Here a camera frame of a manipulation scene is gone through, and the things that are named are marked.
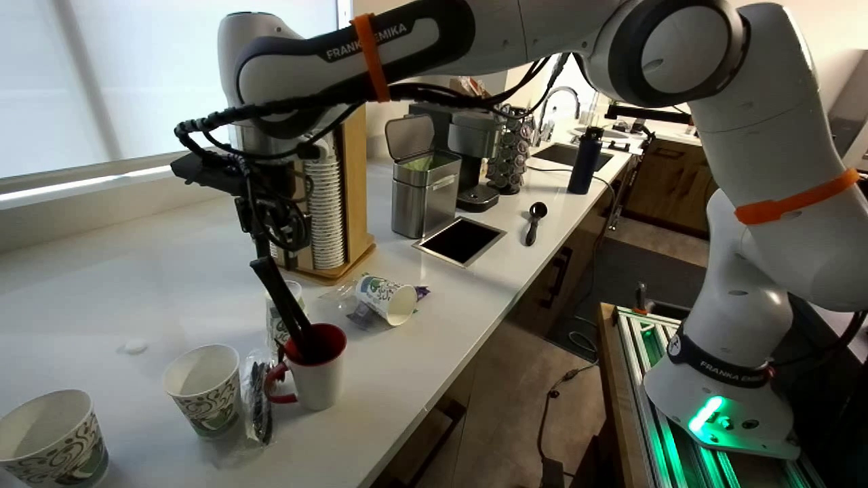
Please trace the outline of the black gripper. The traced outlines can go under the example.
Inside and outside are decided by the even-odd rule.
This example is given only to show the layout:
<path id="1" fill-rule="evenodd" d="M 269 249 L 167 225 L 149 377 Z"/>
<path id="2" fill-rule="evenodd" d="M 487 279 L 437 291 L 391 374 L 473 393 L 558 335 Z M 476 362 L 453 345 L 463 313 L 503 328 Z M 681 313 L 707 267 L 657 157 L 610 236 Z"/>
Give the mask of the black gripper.
<path id="1" fill-rule="evenodd" d="M 312 244 L 312 218 L 290 199 L 296 187 L 293 172 L 190 153 L 171 164 L 171 173 L 183 185 L 229 196 L 237 229 L 252 238 L 258 255 L 266 255 L 269 246 L 296 255 Z"/>

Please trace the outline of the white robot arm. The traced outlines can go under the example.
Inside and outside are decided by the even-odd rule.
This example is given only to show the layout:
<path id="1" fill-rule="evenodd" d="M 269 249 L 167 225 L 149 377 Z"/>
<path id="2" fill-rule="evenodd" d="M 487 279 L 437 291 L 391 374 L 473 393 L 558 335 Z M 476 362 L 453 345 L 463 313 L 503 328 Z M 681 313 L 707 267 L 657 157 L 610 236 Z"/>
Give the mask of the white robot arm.
<path id="1" fill-rule="evenodd" d="M 621 104 L 684 104 L 716 194 L 699 295 L 643 377 L 650 405 L 695 443 L 794 459 L 792 406 L 772 390 L 772 351 L 792 299 L 868 310 L 868 199 L 830 138 L 813 63 L 779 4 L 726 0 L 406 0 L 318 35 L 237 11 L 219 24 L 227 107 L 175 128 L 181 145 L 246 122 L 305 145 L 365 100 L 468 96 L 431 76 L 471 76 L 568 51 Z"/>

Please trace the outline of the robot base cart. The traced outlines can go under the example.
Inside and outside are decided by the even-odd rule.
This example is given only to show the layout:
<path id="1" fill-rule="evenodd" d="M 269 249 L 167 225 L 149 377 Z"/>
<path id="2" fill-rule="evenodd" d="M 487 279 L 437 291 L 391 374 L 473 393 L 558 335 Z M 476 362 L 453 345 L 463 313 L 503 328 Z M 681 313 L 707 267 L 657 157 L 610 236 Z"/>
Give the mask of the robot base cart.
<path id="1" fill-rule="evenodd" d="M 868 488 L 864 363 L 799 307 L 741 389 L 666 366 L 681 320 L 598 305 L 601 383 L 621 480 L 650 488 Z"/>

